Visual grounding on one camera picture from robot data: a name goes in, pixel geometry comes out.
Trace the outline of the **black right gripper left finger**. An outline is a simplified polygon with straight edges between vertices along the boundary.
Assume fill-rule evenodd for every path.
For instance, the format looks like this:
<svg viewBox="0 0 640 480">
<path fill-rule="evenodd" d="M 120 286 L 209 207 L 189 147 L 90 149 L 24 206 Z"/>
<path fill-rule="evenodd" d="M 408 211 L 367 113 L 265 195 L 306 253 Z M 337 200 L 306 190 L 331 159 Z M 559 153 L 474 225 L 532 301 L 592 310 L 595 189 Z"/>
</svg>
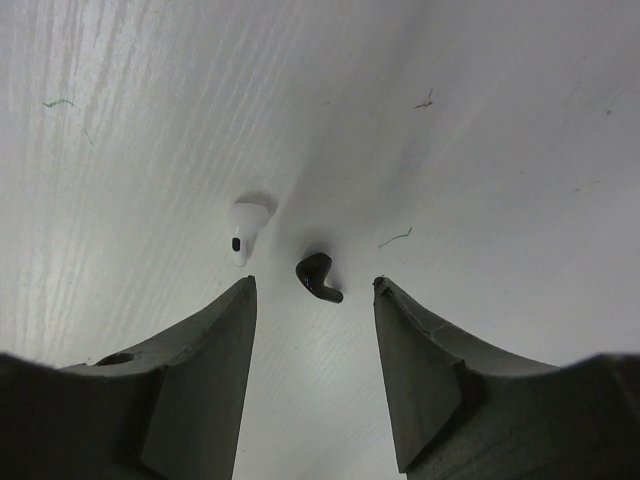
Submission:
<svg viewBox="0 0 640 480">
<path fill-rule="evenodd" d="M 257 321 L 245 277 L 93 365 L 1 357 L 5 479 L 229 479 Z"/>
</svg>

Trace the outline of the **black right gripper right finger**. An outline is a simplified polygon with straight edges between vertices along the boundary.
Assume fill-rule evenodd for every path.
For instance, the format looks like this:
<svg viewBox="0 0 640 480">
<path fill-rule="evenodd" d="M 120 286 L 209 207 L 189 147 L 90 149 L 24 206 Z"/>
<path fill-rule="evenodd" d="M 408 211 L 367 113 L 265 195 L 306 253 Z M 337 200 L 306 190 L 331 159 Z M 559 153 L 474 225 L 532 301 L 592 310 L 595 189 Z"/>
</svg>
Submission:
<svg viewBox="0 0 640 480">
<path fill-rule="evenodd" d="M 396 460 L 409 479 L 635 479 L 639 359 L 565 367 L 498 348 L 385 277 L 374 317 Z"/>
</svg>

